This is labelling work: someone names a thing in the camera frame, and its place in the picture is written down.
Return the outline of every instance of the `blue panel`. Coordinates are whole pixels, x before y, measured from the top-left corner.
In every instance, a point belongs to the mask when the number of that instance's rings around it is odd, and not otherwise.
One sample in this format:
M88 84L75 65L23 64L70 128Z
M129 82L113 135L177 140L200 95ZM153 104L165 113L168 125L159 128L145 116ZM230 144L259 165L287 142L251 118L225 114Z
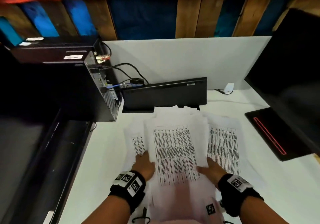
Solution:
M94 27L88 8L83 0L63 0L75 27L80 35L96 35L97 30Z
M271 36L272 28L282 12L285 11L288 2L289 0L270 0L254 32L254 36Z
M231 37L245 0L224 0L214 37Z
M16 33L14 28L4 17L0 17L0 30L6 36L7 40L9 40L14 46L17 46L23 42L22 38Z
M175 38L178 0L108 0L119 40Z
M58 37L59 34L38 1L20 4L20 8L33 22L43 37Z

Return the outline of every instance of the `wrist strap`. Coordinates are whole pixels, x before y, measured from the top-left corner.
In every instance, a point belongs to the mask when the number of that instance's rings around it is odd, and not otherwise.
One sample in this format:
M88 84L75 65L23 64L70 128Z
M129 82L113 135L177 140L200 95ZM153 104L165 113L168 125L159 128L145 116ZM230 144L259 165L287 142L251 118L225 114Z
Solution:
M242 203L248 196L264 199L253 189L253 186L242 177L226 174L218 182L222 200L220 204L232 217L240 215Z
M144 177L137 171L125 171L119 174L114 180L110 188L110 194L118 196L126 200L130 206L130 213L142 202L146 188L146 181Z

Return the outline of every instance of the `white desk surface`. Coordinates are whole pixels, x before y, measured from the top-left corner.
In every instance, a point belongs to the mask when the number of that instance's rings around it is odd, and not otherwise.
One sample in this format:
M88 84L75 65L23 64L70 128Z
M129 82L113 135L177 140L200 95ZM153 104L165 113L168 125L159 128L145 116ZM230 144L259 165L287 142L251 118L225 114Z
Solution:
M208 91L208 104L200 109L240 120L248 160L267 185L259 192L271 208L290 224L319 223L320 164L313 155L285 162L277 159L245 117L246 112L266 107L266 102L248 89L231 95ZM59 224L81 223L108 196L126 157L123 129L138 115L121 111L122 107L116 122L97 123Z

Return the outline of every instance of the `stack of papers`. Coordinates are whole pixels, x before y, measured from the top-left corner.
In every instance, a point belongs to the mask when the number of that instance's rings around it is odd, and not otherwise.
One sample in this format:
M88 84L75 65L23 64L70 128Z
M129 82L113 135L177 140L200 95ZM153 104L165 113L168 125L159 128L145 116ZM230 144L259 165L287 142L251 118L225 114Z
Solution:
M220 200L221 195L196 170L196 166L208 166L207 156L227 172L241 175L252 184L262 182L246 160L237 119L189 107L156 107L147 118L134 119L124 134L128 149L124 170L130 170L135 155L146 150L150 161L156 163L144 200L154 220L194 219L200 223L222 223L222 215L214 215L216 220L210 216L209 221L206 208L213 204L219 213L216 200Z

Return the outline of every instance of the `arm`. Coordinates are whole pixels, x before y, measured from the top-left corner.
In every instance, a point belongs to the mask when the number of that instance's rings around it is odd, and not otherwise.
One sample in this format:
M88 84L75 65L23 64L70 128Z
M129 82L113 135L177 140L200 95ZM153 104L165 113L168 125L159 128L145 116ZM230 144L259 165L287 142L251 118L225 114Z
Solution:
M208 168L197 167L197 170L199 173L206 175L219 189L218 182L227 172L210 157L207 157L207 161ZM242 203L240 219L243 224L288 224L265 202L251 196L248 196Z
M155 172L155 165L150 162L146 151L142 156L136 155L136 162L131 170L138 171L148 181ZM130 215L129 204L124 199L111 195L82 224L127 224Z

